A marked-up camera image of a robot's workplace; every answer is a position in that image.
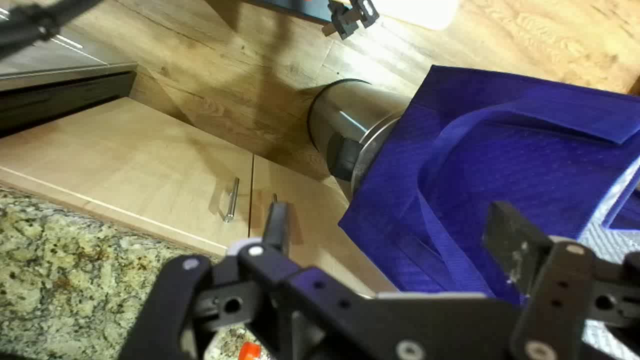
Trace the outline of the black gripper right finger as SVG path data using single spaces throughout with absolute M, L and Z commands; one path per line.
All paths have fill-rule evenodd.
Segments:
M 602 259 L 576 239 L 552 239 L 512 204 L 494 202 L 482 236 L 526 298 L 510 338 L 516 360 L 613 360 L 583 339 L 589 319 L 640 352 L 640 253 Z

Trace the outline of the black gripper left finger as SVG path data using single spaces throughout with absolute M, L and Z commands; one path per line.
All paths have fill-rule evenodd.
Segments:
M 169 259 L 119 360 L 204 360 L 209 343 L 244 324 L 276 360 L 315 360 L 315 325 L 287 282 L 303 268 L 280 245 L 250 241 L 212 263 Z

